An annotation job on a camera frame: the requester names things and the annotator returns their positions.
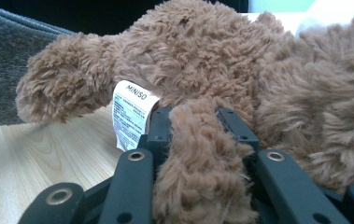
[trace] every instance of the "care label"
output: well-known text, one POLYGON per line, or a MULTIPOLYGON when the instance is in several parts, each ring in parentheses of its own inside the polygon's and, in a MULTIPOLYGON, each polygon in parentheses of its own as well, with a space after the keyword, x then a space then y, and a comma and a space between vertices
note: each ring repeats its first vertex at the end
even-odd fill
POLYGON ((133 82, 123 80, 118 83, 112 103, 118 148, 123 151, 136 149, 141 134, 146 133, 150 111, 158 101, 159 97, 133 82))

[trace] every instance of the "stuffed animal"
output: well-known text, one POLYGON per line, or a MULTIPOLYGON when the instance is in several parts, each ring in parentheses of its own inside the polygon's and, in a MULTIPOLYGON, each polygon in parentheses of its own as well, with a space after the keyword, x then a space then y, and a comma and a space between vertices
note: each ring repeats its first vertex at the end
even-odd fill
POLYGON ((263 148, 287 151, 319 185, 354 183, 354 20, 295 38, 270 13, 171 0, 120 35, 62 35, 32 57, 17 87, 27 122, 66 121, 106 106, 130 80, 172 106, 172 141, 155 183, 158 223, 252 223, 251 147, 216 108, 234 110, 263 148))

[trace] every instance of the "light wooden surface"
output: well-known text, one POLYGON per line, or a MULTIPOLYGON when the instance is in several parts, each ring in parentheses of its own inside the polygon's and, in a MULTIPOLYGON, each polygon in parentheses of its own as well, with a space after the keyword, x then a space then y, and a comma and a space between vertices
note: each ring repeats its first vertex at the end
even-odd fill
POLYGON ((84 189, 113 175, 111 107, 66 124, 0 126, 0 223, 17 223, 43 189, 73 182, 84 189))

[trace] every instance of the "hole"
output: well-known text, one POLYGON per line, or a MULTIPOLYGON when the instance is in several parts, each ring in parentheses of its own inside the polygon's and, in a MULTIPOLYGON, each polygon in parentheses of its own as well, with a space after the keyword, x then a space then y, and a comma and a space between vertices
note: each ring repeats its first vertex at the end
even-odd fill
POLYGON ((267 156, 267 158, 269 158, 272 161, 284 161, 285 160, 284 156, 279 154, 278 152, 267 152, 266 156, 267 156))
POLYGON ((118 215, 116 220, 118 223, 128 223, 133 219, 133 216, 130 213, 121 213, 118 215))
POLYGON ((57 192, 56 194, 54 194, 51 199, 52 200, 62 200, 64 197, 66 197, 66 192, 61 191, 61 192, 57 192))
POLYGON ((317 223, 320 223, 320 224, 330 224, 331 221, 325 217, 324 215, 320 214, 320 213, 315 213, 313 214, 313 218, 314 220, 317 221, 317 223))
POLYGON ((49 194, 48 198, 46 199, 46 203, 49 205, 65 203, 72 197, 72 194, 73 192, 71 189, 56 189, 51 194, 49 194))
POLYGON ((248 139, 248 137, 246 137, 246 136, 244 136, 244 135, 240 135, 240 136, 238 136, 238 138, 239 138, 239 139, 243 139, 243 140, 247 140, 247 139, 248 139))
POLYGON ((142 159, 144 159, 145 154, 142 152, 132 152, 128 155, 128 159, 130 161, 141 161, 142 159))

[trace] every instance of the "gray cushion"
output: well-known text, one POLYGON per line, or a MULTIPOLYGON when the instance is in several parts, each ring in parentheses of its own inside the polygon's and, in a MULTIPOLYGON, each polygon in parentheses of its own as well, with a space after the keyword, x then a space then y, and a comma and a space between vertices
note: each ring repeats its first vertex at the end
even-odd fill
POLYGON ((72 33, 0 8, 0 125, 21 123, 14 99, 27 60, 59 34, 72 33))

